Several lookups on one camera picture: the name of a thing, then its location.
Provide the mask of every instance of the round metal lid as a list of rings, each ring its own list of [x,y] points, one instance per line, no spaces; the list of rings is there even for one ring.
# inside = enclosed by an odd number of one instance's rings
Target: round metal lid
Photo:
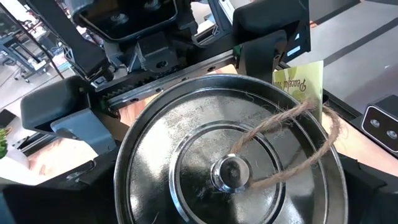
[[[239,75],[204,76],[165,91],[121,146],[119,222],[346,223],[346,186],[335,150],[285,183],[251,188],[320,147],[325,133],[313,116],[258,134],[239,154],[229,153],[245,131],[296,104],[278,88]]]

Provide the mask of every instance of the yellow label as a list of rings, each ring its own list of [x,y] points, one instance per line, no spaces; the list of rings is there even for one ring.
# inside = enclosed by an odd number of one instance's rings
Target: yellow label
[[[285,90],[296,100],[303,101],[307,97],[318,100],[319,107],[313,115],[319,122],[322,118],[322,81],[323,61],[279,70],[272,76],[272,84]]]

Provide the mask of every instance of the white sticker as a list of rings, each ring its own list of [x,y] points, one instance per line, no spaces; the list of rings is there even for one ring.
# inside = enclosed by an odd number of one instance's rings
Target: white sticker
[[[291,56],[292,54],[298,52],[299,50],[301,50],[300,46],[295,47],[294,49],[292,49],[291,51],[287,52],[287,56]]]

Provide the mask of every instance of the green plant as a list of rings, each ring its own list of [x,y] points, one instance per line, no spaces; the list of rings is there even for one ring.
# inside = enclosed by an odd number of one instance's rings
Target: green plant
[[[0,159],[7,154],[7,132],[5,129],[0,129]]]

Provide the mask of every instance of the jute twine loop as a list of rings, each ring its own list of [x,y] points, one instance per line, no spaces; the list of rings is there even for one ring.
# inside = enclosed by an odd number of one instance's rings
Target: jute twine loop
[[[293,119],[300,114],[314,110],[317,107],[317,102],[311,99],[306,99],[303,103],[293,107],[290,110],[275,114],[267,119],[265,119],[260,125],[252,129],[251,131],[245,133],[232,147],[231,153],[237,154],[241,151],[243,146],[250,142],[252,138],[257,133],[266,133],[270,130],[274,130],[275,127],[280,126],[281,123],[287,121],[289,119]],[[336,112],[334,112],[331,108],[323,105],[322,111],[331,118],[331,127],[330,134],[326,141],[323,143],[322,147],[319,148],[312,156],[310,156],[307,160],[303,161],[301,164],[287,169],[282,172],[278,172],[276,174],[271,175],[270,177],[253,182],[251,187],[261,187],[268,188],[279,182],[285,182],[289,178],[299,174],[301,171],[309,168],[312,164],[318,162],[318,160],[327,153],[332,147],[333,143],[336,141],[337,137],[340,134],[340,120],[339,116]]]

